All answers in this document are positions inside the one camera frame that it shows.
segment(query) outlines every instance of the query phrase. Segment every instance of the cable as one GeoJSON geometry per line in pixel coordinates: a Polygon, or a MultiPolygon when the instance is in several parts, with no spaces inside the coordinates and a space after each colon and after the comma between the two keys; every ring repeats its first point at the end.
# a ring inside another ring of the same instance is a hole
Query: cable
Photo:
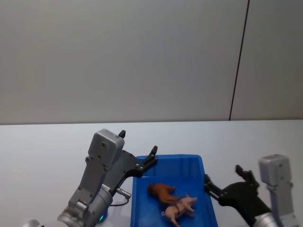
{"type": "Polygon", "coordinates": [[[110,205],[110,207],[120,207],[120,206],[124,206],[126,204],[128,204],[129,200],[127,200],[125,203],[121,203],[121,204],[112,204],[110,205]]]}

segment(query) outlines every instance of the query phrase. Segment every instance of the blue tray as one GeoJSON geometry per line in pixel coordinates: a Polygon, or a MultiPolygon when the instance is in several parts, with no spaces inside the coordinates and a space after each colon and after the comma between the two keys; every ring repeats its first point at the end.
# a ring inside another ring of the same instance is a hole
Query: blue tray
{"type": "Polygon", "coordinates": [[[159,155],[156,166],[147,171],[143,177],[133,181],[133,201],[131,227],[173,227],[163,216],[165,207],[158,199],[147,193],[151,183],[165,183],[176,186],[173,193],[185,197],[197,197],[193,206],[195,218],[183,215],[177,219],[181,227],[218,227],[210,196],[204,192],[204,168],[198,155],[159,155]]]}

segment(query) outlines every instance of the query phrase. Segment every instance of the brown toy dog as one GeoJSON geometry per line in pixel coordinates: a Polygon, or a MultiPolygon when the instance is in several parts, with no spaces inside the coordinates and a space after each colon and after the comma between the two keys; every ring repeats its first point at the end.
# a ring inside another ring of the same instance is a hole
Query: brown toy dog
{"type": "Polygon", "coordinates": [[[174,203],[182,198],[182,196],[175,197],[170,194],[175,189],[176,187],[170,187],[163,183],[152,183],[147,187],[148,193],[158,197],[164,204],[174,203]]]}
{"type": "Polygon", "coordinates": [[[165,216],[169,219],[176,227],[180,227],[178,222],[176,221],[177,218],[181,217],[184,213],[194,217],[195,210],[191,208],[191,206],[197,201],[197,197],[192,198],[186,193],[186,197],[181,199],[176,204],[169,206],[166,208],[165,212],[162,212],[162,216],[165,216]]]}

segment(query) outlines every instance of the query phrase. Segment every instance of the white tabletop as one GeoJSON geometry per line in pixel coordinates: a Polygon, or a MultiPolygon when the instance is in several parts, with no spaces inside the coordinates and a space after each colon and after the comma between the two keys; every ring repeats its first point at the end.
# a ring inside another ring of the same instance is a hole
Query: white tabletop
{"type": "MultiPolygon", "coordinates": [[[[92,136],[106,128],[126,130],[124,149],[146,155],[154,145],[158,154],[199,154],[213,182],[220,187],[241,181],[236,164],[252,170],[260,182],[258,160],[270,154],[290,158],[296,215],[303,223],[303,121],[158,122],[0,126],[1,226],[20,227],[29,219],[56,220],[82,177],[92,136]]],[[[122,188],[131,192],[132,179],[122,188]]],[[[261,199],[270,206],[261,183],[261,199]]],[[[124,201],[120,195],[114,204],[124,201]]],[[[213,201],[220,227],[247,226],[230,207],[213,201]]],[[[109,208],[101,225],[129,227],[131,202],[109,208]]]]}

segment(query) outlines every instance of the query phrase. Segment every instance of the pink toy pig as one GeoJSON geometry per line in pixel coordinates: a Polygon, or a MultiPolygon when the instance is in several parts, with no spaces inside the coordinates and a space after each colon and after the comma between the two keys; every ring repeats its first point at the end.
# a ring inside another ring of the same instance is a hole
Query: pink toy pig
{"type": "Polygon", "coordinates": [[[184,213],[194,217],[195,210],[191,208],[191,206],[197,201],[197,197],[192,198],[186,193],[186,197],[179,200],[172,206],[166,208],[165,212],[162,212],[162,216],[165,216],[169,219],[176,227],[180,227],[178,222],[176,221],[177,218],[181,217],[184,213]]]}

